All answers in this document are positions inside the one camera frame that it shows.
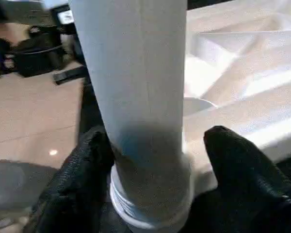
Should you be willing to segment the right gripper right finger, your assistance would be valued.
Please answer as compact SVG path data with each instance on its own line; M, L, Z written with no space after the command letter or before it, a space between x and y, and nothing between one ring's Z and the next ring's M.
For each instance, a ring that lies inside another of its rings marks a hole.
M250 140L225 126L203 141L218 185L239 194L254 216L255 233L291 233L291 180Z

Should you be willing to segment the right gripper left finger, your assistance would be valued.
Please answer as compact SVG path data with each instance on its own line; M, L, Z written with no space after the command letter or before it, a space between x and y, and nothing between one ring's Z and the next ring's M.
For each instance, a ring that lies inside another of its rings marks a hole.
M102 126L85 133L30 214L32 233L98 233L114 154Z

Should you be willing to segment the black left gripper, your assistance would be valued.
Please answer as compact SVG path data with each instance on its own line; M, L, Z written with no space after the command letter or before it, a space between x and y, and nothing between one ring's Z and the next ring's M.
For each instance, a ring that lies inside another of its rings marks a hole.
M87 68L84 66L80 66L61 73L53 74L53 81L56 85L61 85L78 78L84 78L86 76Z

